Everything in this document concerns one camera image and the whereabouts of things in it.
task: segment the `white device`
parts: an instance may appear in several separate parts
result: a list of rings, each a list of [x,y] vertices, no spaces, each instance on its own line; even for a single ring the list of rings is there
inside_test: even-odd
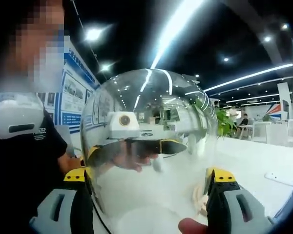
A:
[[[38,133],[43,118],[36,93],[0,93],[0,139]]]
[[[109,138],[122,139],[140,136],[140,128],[135,113],[128,111],[107,114]]]

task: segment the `seated person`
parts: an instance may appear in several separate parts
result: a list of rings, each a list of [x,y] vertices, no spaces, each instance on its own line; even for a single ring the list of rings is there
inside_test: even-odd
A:
[[[243,120],[242,122],[239,124],[239,126],[244,126],[247,125],[249,123],[249,119],[248,119],[248,114],[244,114],[243,115]],[[238,126],[238,130],[237,130],[237,136],[240,136],[242,128]]]

